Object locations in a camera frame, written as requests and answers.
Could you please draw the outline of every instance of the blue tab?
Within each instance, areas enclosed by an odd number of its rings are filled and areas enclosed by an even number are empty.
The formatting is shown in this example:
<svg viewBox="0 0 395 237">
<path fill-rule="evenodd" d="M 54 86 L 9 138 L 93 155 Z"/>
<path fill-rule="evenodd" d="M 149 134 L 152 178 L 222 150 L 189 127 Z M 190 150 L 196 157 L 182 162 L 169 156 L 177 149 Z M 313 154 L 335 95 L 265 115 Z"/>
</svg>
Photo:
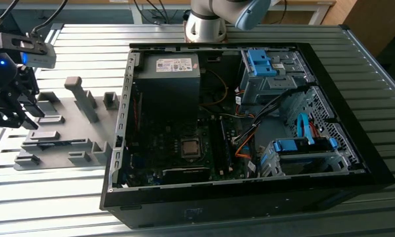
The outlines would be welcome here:
<svg viewBox="0 0 395 237">
<path fill-rule="evenodd" d="M 274 151 L 276 151 L 276 152 L 280 152 L 280 151 L 281 151 L 281 148 L 280 148 L 277 142 L 273 142 L 273 148 L 274 148 Z"/>
<path fill-rule="evenodd" d="M 280 140 L 277 143 L 281 146 L 283 152 L 296 151 L 296 142 L 293 140 Z"/>
<path fill-rule="evenodd" d="M 300 113 L 296 118 L 296 136 L 301 137 L 303 135 L 308 139 L 308 144 L 315 144 L 308 125 L 308 115 L 305 113 Z"/>
<path fill-rule="evenodd" d="M 265 162 L 266 159 L 268 159 L 268 155 L 264 154 L 264 156 L 262 156 L 262 158 L 261 158 L 261 160 L 260 160 L 260 165 L 262 165 L 262 163 Z"/>
<path fill-rule="evenodd" d="M 337 142 L 333 137 L 329 138 L 329 143 L 331 143 L 333 150 L 336 150 L 337 149 Z"/>
<path fill-rule="evenodd" d="M 272 77 L 276 76 L 276 70 L 270 66 L 270 58 L 261 49 L 248 50 L 248 61 L 252 65 L 256 77 Z"/>
</svg>

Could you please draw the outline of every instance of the gray block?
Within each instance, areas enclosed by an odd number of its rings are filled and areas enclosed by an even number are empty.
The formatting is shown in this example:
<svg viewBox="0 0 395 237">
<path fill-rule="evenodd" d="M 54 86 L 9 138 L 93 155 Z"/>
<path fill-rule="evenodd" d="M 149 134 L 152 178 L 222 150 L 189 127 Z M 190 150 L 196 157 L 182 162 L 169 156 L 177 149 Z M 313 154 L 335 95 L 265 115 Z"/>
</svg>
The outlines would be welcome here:
<svg viewBox="0 0 395 237">
<path fill-rule="evenodd" d="M 14 163 L 19 166 L 35 166 L 39 164 L 39 162 L 39 158 L 31 154 L 18 155 L 14 160 Z"/>
<path fill-rule="evenodd" d="M 110 158 L 110 154 L 112 154 L 112 148 L 110 148 L 108 142 L 104 143 L 104 149 L 102 150 L 98 147 L 98 144 L 96 142 L 93 142 L 92 155 L 96 157 L 97 161 L 101 164 L 106 163 L 106 159 Z"/>
<path fill-rule="evenodd" d="M 88 95 L 85 94 L 82 88 L 81 88 L 81 78 L 80 77 L 67 77 L 65 79 L 63 83 L 65 89 L 70 90 L 76 101 L 77 101 L 77 106 L 81 108 L 89 123 L 94 123 L 98 121 L 97 114 L 93 110 L 93 103 L 90 102 L 90 93 Z"/>
<path fill-rule="evenodd" d="M 22 144 L 19 148 L 27 152 L 39 152 L 42 150 L 41 147 L 35 144 L 27 144 L 27 145 Z"/>
<path fill-rule="evenodd" d="M 59 133 L 57 131 L 47 132 L 31 132 L 29 139 L 31 140 L 57 140 L 59 138 Z"/>
<path fill-rule="evenodd" d="M 85 152 L 69 152 L 67 159 L 73 164 L 80 164 L 90 161 L 90 157 Z"/>
<path fill-rule="evenodd" d="M 51 91 L 50 92 L 41 92 L 38 94 L 37 106 L 41 108 L 41 110 L 46 114 L 49 112 L 55 111 L 55 109 L 53 107 L 53 103 L 58 102 L 58 101 L 59 100 Z"/>
<path fill-rule="evenodd" d="M 116 92 L 105 92 L 102 102 L 106 110 L 117 110 L 120 102 L 118 102 L 118 97 L 116 95 Z"/>
<path fill-rule="evenodd" d="M 76 148 L 82 148 L 85 150 L 89 150 L 92 148 L 92 141 L 89 138 L 86 138 L 84 142 L 73 142 L 71 146 Z"/>
<path fill-rule="evenodd" d="M 38 125 L 50 125 L 50 124 L 62 124 L 65 122 L 63 117 L 61 115 L 55 116 L 45 116 L 43 118 L 37 118 L 35 122 Z"/>
</svg>

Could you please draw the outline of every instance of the power supply label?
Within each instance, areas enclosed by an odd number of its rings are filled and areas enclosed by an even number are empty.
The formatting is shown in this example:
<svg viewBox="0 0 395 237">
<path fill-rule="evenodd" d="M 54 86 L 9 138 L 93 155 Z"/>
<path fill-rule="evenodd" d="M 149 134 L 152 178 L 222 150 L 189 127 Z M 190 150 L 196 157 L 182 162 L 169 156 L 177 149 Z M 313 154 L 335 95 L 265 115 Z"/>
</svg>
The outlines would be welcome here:
<svg viewBox="0 0 395 237">
<path fill-rule="evenodd" d="M 161 58 L 156 61 L 156 72 L 190 72 L 192 59 L 190 58 Z"/>
</svg>

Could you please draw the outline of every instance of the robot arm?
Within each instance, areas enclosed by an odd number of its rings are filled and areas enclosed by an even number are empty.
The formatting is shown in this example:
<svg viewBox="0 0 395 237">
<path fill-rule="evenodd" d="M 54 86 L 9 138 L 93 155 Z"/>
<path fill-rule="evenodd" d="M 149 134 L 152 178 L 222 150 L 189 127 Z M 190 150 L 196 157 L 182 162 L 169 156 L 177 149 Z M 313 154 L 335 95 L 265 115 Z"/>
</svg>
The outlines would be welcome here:
<svg viewBox="0 0 395 237">
<path fill-rule="evenodd" d="M 240 30 L 250 30 L 269 8 L 270 0 L 192 0 L 185 25 L 190 42 L 220 42 L 225 39 L 225 21 Z"/>
</svg>

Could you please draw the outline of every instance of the wooden surface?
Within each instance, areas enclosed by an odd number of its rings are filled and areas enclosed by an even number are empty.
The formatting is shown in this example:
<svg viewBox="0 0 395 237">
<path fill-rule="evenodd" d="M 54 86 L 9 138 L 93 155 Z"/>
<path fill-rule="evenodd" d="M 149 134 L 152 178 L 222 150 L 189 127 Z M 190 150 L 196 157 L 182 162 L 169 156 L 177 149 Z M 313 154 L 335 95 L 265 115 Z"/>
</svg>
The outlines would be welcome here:
<svg viewBox="0 0 395 237">
<path fill-rule="evenodd" d="M 287 11 L 281 24 L 307 25 L 313 15 L 312 11 Z M 277 24 L 283 17 L 281 11 L 268 11 L 261 21 L 262 24 Z"/>
<path fill-rule="evenodd" d="M 287 0 L 287 5 L 329 5 L 332 6 L 337 0 Z"/>
<path fill-rule="evenodd" d="M 357 0 L 344 24 L 377 56 L 395 37 L 395 0 Z"/>
<path fill-rule="evenodd" d="M 336 0 L 287 0 L 287 4 L 289 5 L 333 5 Z M 7 2 L 10 0 L 0 0 L 0 3 Z M 146 4 L 146 0 L 136 0 L 137 3 Z M 19 3 L 61 3 L 61 0 L 21 0 Z M 69 0 L 70 4 L 105 4 L 110 3 L 109 0 Z M 162 0 L 164 4 L 190 4 L 190 0 Z"/>
<path fill-rule="evenodd" d="M 335 5 L 329 8 L 329 11 L 323 19 L 323 25 L 339 25 L 344 22 L 351 9 L 356 3 L 356 0 L 336 0 Z"/>
</svg>

